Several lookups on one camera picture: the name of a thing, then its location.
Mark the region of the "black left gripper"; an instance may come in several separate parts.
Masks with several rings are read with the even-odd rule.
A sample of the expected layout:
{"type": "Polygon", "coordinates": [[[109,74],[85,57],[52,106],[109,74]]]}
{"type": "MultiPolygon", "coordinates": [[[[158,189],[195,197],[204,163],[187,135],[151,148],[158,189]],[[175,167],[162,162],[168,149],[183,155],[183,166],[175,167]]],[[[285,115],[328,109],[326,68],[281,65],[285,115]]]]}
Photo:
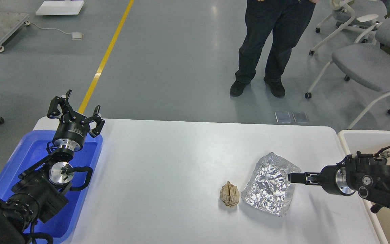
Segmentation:
{"type": "Polygon", "coordinates": [[[100,105],[95,107],[91,117],[74,116],[74,110],[69,103],[71,93],[72,90],[68,90],[64,96],[55,96],[50,102],[47,117],[60,119],[52,140],[53,145],[71,151],[80,151],[84,146],[87,134],[92,138],[97,137],[104,127],[105,120],[100,114],[100,105]]]}

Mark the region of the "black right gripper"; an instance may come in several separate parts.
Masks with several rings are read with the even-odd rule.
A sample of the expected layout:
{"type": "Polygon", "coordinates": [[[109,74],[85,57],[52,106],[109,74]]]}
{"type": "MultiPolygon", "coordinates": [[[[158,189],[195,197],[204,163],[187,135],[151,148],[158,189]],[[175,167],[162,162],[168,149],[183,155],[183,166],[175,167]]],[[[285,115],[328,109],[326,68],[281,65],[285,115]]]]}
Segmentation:
{"type": "Polygon", "coordinates": [[[346,168],[335,165],[324,167],[320,173],[290,173],[288,181],[305,185],[321,185],[327,193],[337,196],[351,196],[355,193],[355,190],[348,186],[346,168]]]}

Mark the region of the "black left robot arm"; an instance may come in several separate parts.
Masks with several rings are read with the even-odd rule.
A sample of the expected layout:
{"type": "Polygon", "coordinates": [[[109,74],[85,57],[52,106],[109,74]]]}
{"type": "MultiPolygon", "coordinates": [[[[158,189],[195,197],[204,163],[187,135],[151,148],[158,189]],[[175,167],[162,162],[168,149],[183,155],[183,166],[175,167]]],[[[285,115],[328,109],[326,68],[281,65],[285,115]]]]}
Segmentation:
{"type": "Polygon", "coordinates": [[[90,166],[71,166],[70,161],[82,150],[86,138],[99,136],[105,124],[100,105],[86,117],[69,103],[71,90],[50,102],[47,117],[58,119],[59,126],[48,144],[48,155],[19,174],[11,188],[13,195],[0,199],[0,244],[35,244],[44,239],[54,242],[49,233],[35,232],[38,221],[49,221],[69,200],[69,191],[87,188],[93,176],[90,166]]]}

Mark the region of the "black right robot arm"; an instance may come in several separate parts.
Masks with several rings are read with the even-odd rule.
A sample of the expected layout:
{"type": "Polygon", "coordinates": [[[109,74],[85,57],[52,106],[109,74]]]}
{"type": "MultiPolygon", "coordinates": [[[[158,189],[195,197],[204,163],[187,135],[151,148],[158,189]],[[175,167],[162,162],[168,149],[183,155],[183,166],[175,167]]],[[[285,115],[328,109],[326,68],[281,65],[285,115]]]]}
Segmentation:
{"type": "Polygon", "coordinates": [[[346,155],[336,165],[325,166],[320,172],[290,173],[291,183],[321,186],[332,195],[351,196],[357,193],[373,205],[370,211],[390,209],[390,145],[374,154],[346,155]]]}

